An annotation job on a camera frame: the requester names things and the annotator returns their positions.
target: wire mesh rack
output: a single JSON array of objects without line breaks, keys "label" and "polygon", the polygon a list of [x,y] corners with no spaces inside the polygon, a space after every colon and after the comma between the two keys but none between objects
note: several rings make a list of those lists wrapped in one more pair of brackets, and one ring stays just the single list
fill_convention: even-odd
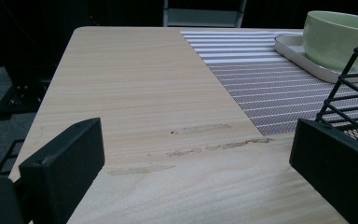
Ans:
[{"label": "wire mesh rack", "polygon": [[[346,135],[358,140],[358,84],[351,82],[358,73],[350,73],[353,63],[358,59],[358,47],[338,77],[337,83],[324,101],[324,106],[316,116],[316,121],[329,124]],[[340,95],[342,89],[350,92]]]}]

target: black metal rack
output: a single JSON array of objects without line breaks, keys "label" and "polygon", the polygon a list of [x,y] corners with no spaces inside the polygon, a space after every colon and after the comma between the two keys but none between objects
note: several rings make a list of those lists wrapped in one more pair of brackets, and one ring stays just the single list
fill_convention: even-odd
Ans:
[{"label": "black metal rack", "polygon": [[290,164],[350,223],[358,223],[358,48],[316,120],[300,119]]}]

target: table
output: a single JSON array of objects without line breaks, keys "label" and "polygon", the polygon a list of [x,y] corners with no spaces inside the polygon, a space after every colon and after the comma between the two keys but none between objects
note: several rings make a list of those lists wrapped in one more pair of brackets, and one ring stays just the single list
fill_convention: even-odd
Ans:
[{"label": "table", "polygon": [[345,223],[290,166],[294,134],[263,136],[180,30],[77,29],[10,178],[100,117],[106,163],[69,223]]}]

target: light wood surface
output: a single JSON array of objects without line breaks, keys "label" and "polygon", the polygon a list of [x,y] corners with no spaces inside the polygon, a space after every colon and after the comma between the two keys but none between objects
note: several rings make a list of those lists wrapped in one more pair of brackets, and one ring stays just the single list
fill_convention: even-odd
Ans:
[{"label": "light wood surface", "polygon": [[263,136],[180,30],[77,29],[10,178],[100,117],[106,164],[70,223],[345,223],[290,166],[294,134]]}]

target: wooden table top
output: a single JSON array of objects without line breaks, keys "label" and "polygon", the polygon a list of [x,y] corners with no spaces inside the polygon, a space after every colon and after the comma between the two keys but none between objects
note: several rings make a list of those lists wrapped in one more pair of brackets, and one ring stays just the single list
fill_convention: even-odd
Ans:
[{"label": "wooden table top", "polygon": [[345,223],[290,166],[294,134],[263,136],[180,30],[77,29],[10,178],[99,117],[105,166],[70,223]]}]

